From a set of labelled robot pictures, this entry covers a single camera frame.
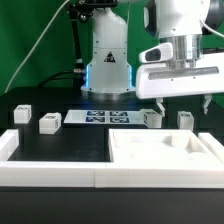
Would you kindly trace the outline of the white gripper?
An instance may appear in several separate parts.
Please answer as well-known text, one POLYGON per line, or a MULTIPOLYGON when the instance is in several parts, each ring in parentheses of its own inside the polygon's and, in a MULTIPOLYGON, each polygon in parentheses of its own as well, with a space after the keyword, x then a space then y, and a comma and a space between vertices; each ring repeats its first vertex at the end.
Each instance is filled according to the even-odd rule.
POLYGON ((208 113, 212 93, 224 92, 224 48, 206 49, 192 68, 170 68, 174 58, 169 42, 139 54, 142 65, 136 75, 136 95, 139 99, 156 98, 162 117, 165 117, 163 98, 204 95, 203 112, 208 113))

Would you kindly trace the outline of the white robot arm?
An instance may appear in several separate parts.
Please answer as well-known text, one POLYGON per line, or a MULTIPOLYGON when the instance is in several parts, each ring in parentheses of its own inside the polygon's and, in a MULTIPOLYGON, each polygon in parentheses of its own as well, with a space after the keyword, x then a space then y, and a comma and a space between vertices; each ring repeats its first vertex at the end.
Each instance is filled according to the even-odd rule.
POLYGON ((139 54, 133 75, 127 62, 127 23, 111 11, 111 3, 94 9, 93 56, 82 93, 117 100, 135 93, 140 99, 202 95, 207 108, 214 93, 224 92, 224 50, 203 49, 201 38, 224 23, 223 0, 148 0, 144 27, 159 44, 139 54))

